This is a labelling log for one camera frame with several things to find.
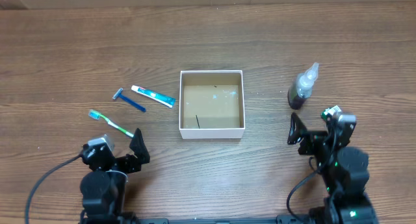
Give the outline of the clear bottle with dark liquid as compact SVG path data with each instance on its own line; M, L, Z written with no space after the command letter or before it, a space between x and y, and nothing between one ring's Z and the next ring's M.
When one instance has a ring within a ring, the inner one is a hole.
M315 81L319 75L319 63L315 62L308 70L299 73L287 93L289 106L293 110L301 109L305 101L311 96Z

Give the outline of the white teal toothpaste tube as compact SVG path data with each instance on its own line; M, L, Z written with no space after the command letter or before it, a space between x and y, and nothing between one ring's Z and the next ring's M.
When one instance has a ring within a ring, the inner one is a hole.
M154 92L141 86L132 85L131 90L140 95L148 97L158 103L161 103L169 108L172 108L176 102L176 100L173 97L168 97L166 95Z

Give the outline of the green white packet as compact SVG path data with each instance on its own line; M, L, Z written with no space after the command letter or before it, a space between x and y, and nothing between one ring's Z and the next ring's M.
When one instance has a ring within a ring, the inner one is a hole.
M321 114L321 118L324 121L328 121L328 119L332 118L332 116L337 112L342 112L342 110L338 105L335 105L331 108L327 108L326 110L324 110Z

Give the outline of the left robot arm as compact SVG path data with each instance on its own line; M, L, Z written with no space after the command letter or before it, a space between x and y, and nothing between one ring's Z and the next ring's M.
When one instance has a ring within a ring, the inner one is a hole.
M83 195L81 223L138 223L133 212L124 212L125 185L128 174L139 172L150 162L142 132L137 129L129 148L133 154L116 158L114 143L104 134L89 140L80 153L91 172L80 183Z

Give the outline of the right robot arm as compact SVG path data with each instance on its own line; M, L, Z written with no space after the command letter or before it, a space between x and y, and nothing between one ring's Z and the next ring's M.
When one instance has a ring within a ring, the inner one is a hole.
M297 113L291 114L287 143L298 143L298 154L316 160L317 168L290 191L286 201L288 212L298 223L377 223L376 211L365 193L370 177L369 155L348 145L356 127L356 116L334 112L322 118L327 130L310 131ZM311 208L305 215L295 214L290 208L291 197L315 175L322 177L328 192L324 205Z

